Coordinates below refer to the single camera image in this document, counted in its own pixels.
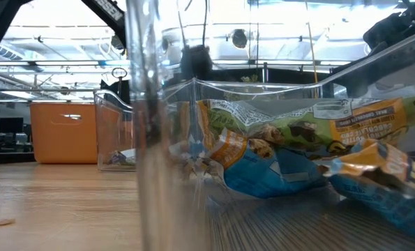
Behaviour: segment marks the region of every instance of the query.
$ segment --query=crumb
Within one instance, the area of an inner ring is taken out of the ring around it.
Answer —
[[[15,223],[15,219],[0,219],[0,226],[11,225]]]

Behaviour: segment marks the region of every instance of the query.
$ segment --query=orange bin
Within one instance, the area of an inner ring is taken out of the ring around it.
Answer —
[[[43,164],[96,164],[96,112],[88,104],[32,104],[33,153]]]

